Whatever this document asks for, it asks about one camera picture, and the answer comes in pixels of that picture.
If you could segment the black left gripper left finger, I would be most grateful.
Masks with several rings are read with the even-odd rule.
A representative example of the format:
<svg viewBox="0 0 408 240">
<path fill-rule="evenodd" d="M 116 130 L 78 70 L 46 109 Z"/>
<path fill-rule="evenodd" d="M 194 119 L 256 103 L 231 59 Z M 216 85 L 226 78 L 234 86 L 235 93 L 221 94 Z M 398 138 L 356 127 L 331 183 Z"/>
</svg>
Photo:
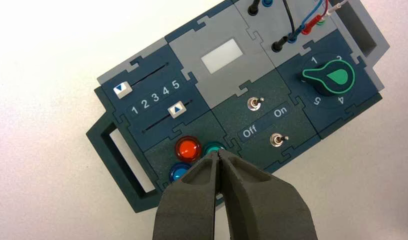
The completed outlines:
<svg viewBox="0 0 408 240">
<path fill-rule="evenodd" d="M 154 240 L 212 240 L 220 157 L 212 152 L 163 192 L 156 211 Z"/>
</svg>

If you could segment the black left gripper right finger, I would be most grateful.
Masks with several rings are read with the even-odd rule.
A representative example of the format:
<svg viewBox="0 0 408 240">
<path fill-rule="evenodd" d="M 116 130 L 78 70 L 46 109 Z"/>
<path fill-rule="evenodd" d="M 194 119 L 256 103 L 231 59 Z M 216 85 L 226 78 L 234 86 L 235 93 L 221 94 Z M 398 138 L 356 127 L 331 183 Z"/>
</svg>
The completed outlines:
<svg viewBox="0 0 408 240">
<path fill-rule="evenodd" d="M 311 211 L 294 186 L 227 150 L 220 150 L 219 158 L 232 240 L 318 238 Z"/>
</svg>

